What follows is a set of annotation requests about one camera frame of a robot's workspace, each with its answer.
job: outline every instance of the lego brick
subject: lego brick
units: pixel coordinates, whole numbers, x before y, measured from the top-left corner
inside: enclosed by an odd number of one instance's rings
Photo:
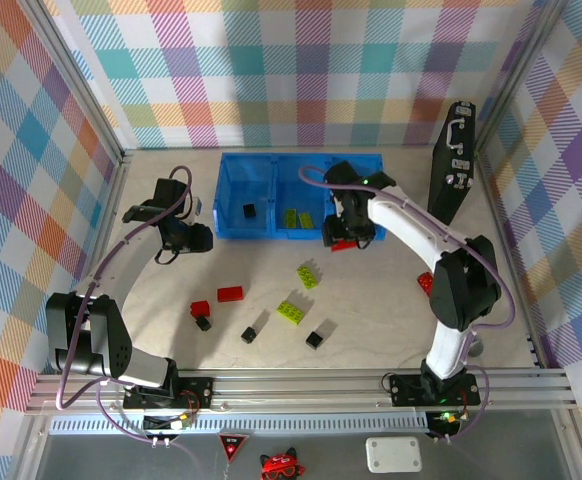
[[[304,288],[307,290],[311,290],[318,286],[318,281],[315,278],[315,275],[309,270],[309,267],[300,267],[298,268],[298,275],[300,275],[300,280],[302,280],[302,284]]]
[[[313,222],[311,221],[311,214],[307,212],[302,212],[300,215],[300,226],[302,228],[313,228]]]
[[[418,277],[418,283],[424,290],[424,293],[427,294],[427,297],[431,296],[431,288],[433,287],[433,275],[431,272],[424,272],[422,275]]]
[[[258,334],[253,327],[247,327],[247,329],[242,333],[241,338],[245,343],[251,343],[257,336]]]
[[[193,318],[204,316],[208,317],[211,315],[211,307],[209,307],[209,302],[200,301],[200,302],[193,302],[191,304],[191,316]]]
[[[317,350],[320,344],[324,341],[320,335],[315,332],[311,332],[311,335],[307,337],[307,345],[309,345],[312,349]]]
[[[296,228],[298,226],[295,209],[284,211],[284,228]]]
[[[358,246],[355,242],[343,242],[339,241],[335,245],[331,246],[332,252],[339,252],[340,250],[348,250],[349,248],[356,248]]]
[[[244,300],[241,286],[218,288],[218,302],[237,302],[239,300]]]
[[[207,317],[205,317],[204,315],[196,317],[195,323],[198,327],[200,327],[200,330],[202,330],[203,332],[206,332],[211,328],[211,322],[209,322],[209,320],[207,320]]]
[[[286,301],[282,302],[276,311],[296,325],[298,325],[304,318],[304,312],[302,310]]]
[[[242,211],[244,212],[244,218],[255,217],[255,205],[252,203],[242,205]]]

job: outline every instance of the black briefcase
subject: black briefcase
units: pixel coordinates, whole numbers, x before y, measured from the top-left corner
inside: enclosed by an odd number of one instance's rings
[[[433,149],[428,212],[449,225],[473,185],[476,108],[455,102]]]

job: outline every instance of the wire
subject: wire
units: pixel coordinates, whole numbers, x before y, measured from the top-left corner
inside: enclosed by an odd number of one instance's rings
[[[469,404],[469,401],[467,400],[467,394],[462,389],[460,389],[460,396],[462,397],[462,403],[464,405],[464,409],[462,410],[462,415],[466,415],[468,413],[467,405]]]
[[[183,418],[182,418],[183,415],[186,416],[185,413],[181,413],[177,417],[171,417],[171,418],[169,418],[168,420],[165,420],[165,421],[158,421],[158,422],[156,422],[156,421],[153,421],[152,420],[154,423],[157,423],[157,425],[151,427],[151,430],[160,430],[162,428],[165,428],[165,427],[171,425],[171,423],[173,423],[173,422],[175,422],[177,420],[183,420]]]
[[[358,247],[359,250],[364,250],[369,245],[371,245],[371,242],[372,242],[372,240],[367,240],[367,243],[365,243],[364,245],[360,245],[360,240],[356,240],[355,241],[355,246]]]
[[[393,372],[389,372],[389,373],[385,373],[384,375],[382,375],[382,379],[380,380],[380,386],[382,387],[382,390],[384,390],[387,393],[391,393],[391,390],[389,390],[387,387],[384,386],[384,380],[389,376],[389,375],[395,375],[395,373]]]
[[[189,410],[191,410],[191,414],[196,415],[197,413],[200,413],[200,407],[202,406],[200,403],[200,397],[198,397],[198,395],[193,390],[182,390],[180,392],[180,396],[184,395],[185,393],[190,395],[190,396],[192,395],[195,398],[195,401],[197,402],[197,405],[198,405],[196,411],[194,412],[193,405],[191,405],[191,398],[187,399],[189,401]]]
[[[140,435],[139,433],[135,433],[135,432],[132,432],[130,430],[127,430],[122,425],[120,425],[118,422],[116,422],[113,419],[113,417],[111,417],[111,415],[109,415],[109,412],[107,412],[106,408],[104,408],[104,405],[102,404],[102,384],[99,382],[95,387],[95,401],[96,401],[96,404],[98,405],[98,408],[100,409],[100,413],[102,413],[104,418],[107,419],[107,421],[111,424],[111,426],[113,428],[115,428],[116,430],[123,433],[124,435],[126,435],[129,438],[133,438],[134,440],[138,440],[140,442],[144,442],[144,443],[148,443],[150,445],[153,445],[154,440],[146,437],[145,435]],[[202,472],[202,466],[200,465],[200,462],[195,457],[195,455],[193,455],[191,450],[189,450],[184,445],[182,445],[180,443],[176,443],[176,442],[170,442],[170,441],[167,442],[163,439],[157,439],[155,441],[155,443],[156,443],[156,445],[164,445],[165,447],[174,446],[174,447],[182,450],[184,453],[186,453],[191,458],[191,461],[195,465],[195,468],[198,470],[198,473]]]
[[[487,371],[479,365],[467,365],[467,369],[479,370],[480,373],[482,374],[482,376],[484,377],[484,396],[482,398],[482,404],[480,405],[480,409],[478,410],[478,413],[475,414],[475,416],[473,417],[473,420],[471,420],[471,422],[469,422],[469,425],[467,425],[465,427],[465,429],[462,430],[462,432],[458,431],[458,433],[456,433],[453,436],[454,440],[456,440],[458,438],[462,438],[464,435],[466,435],[472,429],[475,428],[475,426],[478,424],[478,422],[482,418],[482,415],[484,414],[484,411],[486,410],[487,405],[489,404],[489,394],[491,392],[491,386],[489,384],[489,376],[487,375]],[[436,432],[435,430],[430,430],[430,432],[437,437],[445,438],[442,434],[440,434],[439,432]]]
[[[397,378],[399,381],[401,381],[401,382],[402,382],[404,385],[406,385],[406,386],[407,386],[407,387],[409,387],[409,388],[412,388],[412,389],[414,389],[414,390],[424,390],[424,387],[423,387],[423,386],[421,386],[421,385],[414,385],[414,384],[413,384],[413,383],[411,383],[411,382],[407,382],[407,380],[406,380],[404,377],[402,377],[402,376],[398,375],[397,373],[394,373],[394,372],[388,372],[388,373],[385,373],[384,375],[382,375],[382,379],[380,380],[380,386],[382,387],[382,389],[383,389],[385,392],[387,392],[387,393],[389,393],[389,394],[390,394],[390,393],[392,393],[392,392],[391,392],[391,390],[387,389],[387,388],[384,386],[384,381],[386,380],[386,378],[387,378],[388,376],[391,376],[391,375],[393,375],[394,377],[396,377],[396,378]]]
[[[155,263],[157,263],[158,265],[171,265],[173,262],[175,262],[175,259],[178,258],[178,255],[180,255],[180,252],[175,252],[169,260],[167,260],[166,262],[161,262],[160,257],[162,256],[162,252],[164,252],[164,248],[161,248],[160,251],[153,258]]]
[[[177,172],[179,170],[186,171],[187,175],[188,175],[187,186],[186,186],[182,196],[173,205],[171,205],[169,208],[167,208],[165,211],[163,211],[159,215],[156,215],[152,219],[144,222],[143,224],[141,224],[138,227],[131,230],[131,232],[129,232],[127,235],[125,235],[124,238],[122,240],[120,240],[109,251],[109,253],[100,262],[100,265],[98,265],[98,268],[96,269],[95,274],[93,275],[93,281],[87,287],[87,291],[84,294],[84,298],[82,299],[82,302],[80,303],[80,307],[78,308],[78,314],[76,315],[76,318],[75,318],[75,325],[73,327],[73,332],[71,334],[71,341],[69,342],[69,350],[67,351],[66,360],[64,362],[64,368],[62,369],[62,375],[60,377],[60,386],[58,387],[58,392],[57,392],[56,397],[55,397],[55,406],[58,410],[65,410],[68,407],[70,407],[80,397],[80,395],[82,395],[86,390],[91,388],[91,386],[93,386],[96,383],[95,380],[93,380],[92,382],[89,382],[83,388],[78,390],[78,392],[76,392],[76,394],[73,395],[73,397],[71,397],[66,402],[64,401],[64,390],[66,389],[67,380],[69,378],[69,372],[71,371],[71,364],[73,363],[73,359],[75,357],[75,352],[76,352],[76,349],[78,348],[78,339],[80,336],[80,330],[82,328],[82,323],[83,323],[84,316],[85,316],[85,313],[87,310],[87,306],[89,304],[89,301],[91,300],[91,295],[93,294],[93,291],[96,289],[96,287],[99,285],[98,281],[102,278],[102,274],[104,273],[104,270],[106,269],[107,265],[111,262],[111,260],[113,260],[113,258],[122,249],[122,247],[124,247],[124,245],[126,245],[129,242],[129,240],[131,240],[134,236],[136,236],[138,233],[140,233],[145,228],[156,224],[157,222],[162,220],[164,217],[171,214],[176,208],[178,208],[180,206],[180,204],[182,202],[184,202],[186,200],[187,195],[191,191],[191,183],[193,182],[193,174],[191,173],[191,170],[189,170],[188,167],[186,167],[184,165],[180,165],[171,171],[169,178],[172,178],[173,175],[175,174],[175,172]]]
[[[329,189],[329,190],[360,190],[362,192],[370,192],[370,193],[373,193],[380,198],[384,198],[386,200],[389,200],[389,201],[395,203],[399,208],[407,210],[413,216],[417,217],[420,220],[420,222],[422,222],[430,230],[437,232],[440,236],[442,236],[442,238],[444,239],[445,242],[450,242],[453,245],[457,246],[458,248],[462,248],[463,250],[465,250],[475,260],[477,260],[478,263],[480,263],[480,265],[482,265],[482,267],[484,267],[484,269],[487,272],[489,272],[489,274],[494,278],[494,280],[497,282],[498,286],[500,287],[503,295],[506,297],[507,302],[509,304],[509,316],[507,317],[507,319],[504,322],[498,323],[495,325],[488,324],[488,323],[478,323],[476,325],[473,325],[471,327],[473,333],[472,333],[472,335],[469,336],[469,339],[467,340],[467,342],[465,344],[465,349],[462,352],[462,354],[463,354],[463,356],[461,357],[462,361],[465,361],[465,359],[466,359],[465,355],[468,354],[469,348],[471,347],[470,344],[471,344],[471,341],[473,340],[473,337],[475,336],[475,333],[474,333],[475,330],[478,330],[478,329],[499,330],[499,329],[507,328],[513,323],[513,321],[515,320],[515,302],[513,301],[513,295],[511,294],[509,287],[507,287],[507,284],[504,282],[502,277],[500,277],[500,275],[498,274],[498,271],[495,269],[495,267],[493,267],[493,265],[491,265],[491,263],[489,263],[482,255],[480,255],[478,252],[476,252],[473,248],[468,246],[463,240],[460,240],[460,239],[456,238],[455,236],[453,236],[453,234],[448,229],[440,227],[429,213],[427,213],[424,210],[421,210],[420,207],[413,204],[413,202],[411,202],[409,199],[399,198],[399,197],[392,195],[390,193],[384,192],[382,190],[378,190],[377,188],[367,187],[365,185],[331,184],[331,183],[317,182],[315,180],[311,180],[305,174],[306,171],[317,172],[317,173],[321,174],[322,176],[324,176],[325,172],[324,172],[324,170],[321,170],[317,167],[313,167],[310,165],[305,165],[304,167],[301,167],[299,172],[298,172],[300,179],[303,182],[308,183],[309,185],[313,185],[315,187],[325,188],[325,189]]]
[[[189,218],[189,215],[191,215],[191,212],[193,211],[193,194],[191,193],[191,190],[189,190],[189,210],[187,210],[187,213],[185,213],[184,215],[180,215],[179,217],[175,217],[178,220],[186,220],[187,218]]]

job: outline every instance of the red triangular sign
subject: red triangular sign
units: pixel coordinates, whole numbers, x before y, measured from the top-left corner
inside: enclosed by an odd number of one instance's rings
[[[238,450],[240,450],[240,447],[247,438],[249,438],[248,435],[220,434],[222,448],[224,449],[224,453],[227,454],[227,460],[229,460],[229,463],[231,463],[233,457],[235,457],[235,454],[238,453]]]

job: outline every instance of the aluminum frame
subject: aluminum frame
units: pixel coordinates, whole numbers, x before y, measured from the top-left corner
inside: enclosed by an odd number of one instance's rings
[[[476,138],[476,151],[483,150],[495,134],[498,126],[502,123],[505,113],[511,107],[516,92],[527,78],[529,71],[533,67],[535,60],[540,55],[542,47],[546,43],[549,35],[562,17],[562,13],[570,0],[552,0],[543,7],[542,12],[533,32],[529,35],[520,51],[522,54],[516,60],[507,79],[504,81],[504,88],[496,97],[493,107],[489,112],[488,120],[484,122]]]
[[[476,156],[480,158],[480,152],[477,152]],[[504,258],[507,263],[506,267],[509,269],[509,272],[511,273],[511,278],[513,279],[513,282],[511,282],[510,285],[510,289],[512,290],[511,293],[514,296],[516,305],[518,306],[519,310],[522,313],[524,325],[527,328],[527,332],[531,339],[531,345],[535,350],[535,356],[538,359],[538,363],[540,364],[541,367],[546,368],[549,365],[549,360],[546,352],[544,351],[544,347],[542,346],[542,342],[540,341],[540,333],[538,332],[538,328],[535,325],[535,323],[531,320],[533,318],[531,316],[531,310],[529,308],[529,304],[524,294],[524,291],[522,290],[522,287],[520,285],[520,281],[517,278],[515,262],[513,261],[513,255],[511,254],[511,250],[508,247],[507,237],[504,232],[504,224],[502,223],[502,220],[500,219],[498,210],[496,208],[497,200],[491,189],[488,188],[489,181],[487,178],[487,174],[484,171],[484,167],[480,164],[480,162],[477,162],[476,165],[478,175],[480,175],[480,180],[482,182],[483,186],[482,188],[484,189],[484,193],[487,196],[488,200],[487,203],[489,204],[489,209],[491,210],[491,216],[493,217],[493,221],[496,226],[498,241],[500,245],[504,246],[504,248],[502,248],[502,252],[504,253]]]
[[[390,395],[380,380],[387,372],[418,374],[417,369],[228,369],[183,370],[183,377],[213,377],[215,379],[211,408],[203,411],[205,418],[255,414],[275,418],[289,414],[368,414],[421,415],[425,411],[448,410],[442,407],[391,406]],[[562,369],[505,368],[487,369],[491,395],[488,410],[513,411],[551,410],[556,429],[573,478],[582,479],[582,431],[578,422],[575,397],[566,373]],[[66,394],[75,393],[90,377],[69,376]],[[27,407],[27,414],[12,462],[9,478],[35,478],[54,419],[92,418],[99,413],[95,394],[88,391],[70,409],[57,411],[55,394],[59,376],[41,375]],[[478,386],[484,379],[478,375]],[[175,410],[122,410],[125,391],[119,385],[103,387],[104,405],[112,412],[129,418],[138,414],[171,415]]]
[[[125,161],[114,167],[111,190],[109,191],[109,197],[104,207],[104,213],[102,214],[98,228],[96,229],[96,232],[98,233],[96,234],[93,251],[87,258],[87,269],[85,270],[87,272],[90,272],[93,269],[96,263],[104,257],[104,254],[107,251],[111,232],[113,231],[113,224],[118,215],[118,208],[120,206],[124,185],[129,175],[129,167],[129,163]]]
[[[110,156],[121,163],[124,149],[43,1],[18,0],[18,4],[49,51],[54,65],[62,74],[69,90],[100,137],[103,147]]]

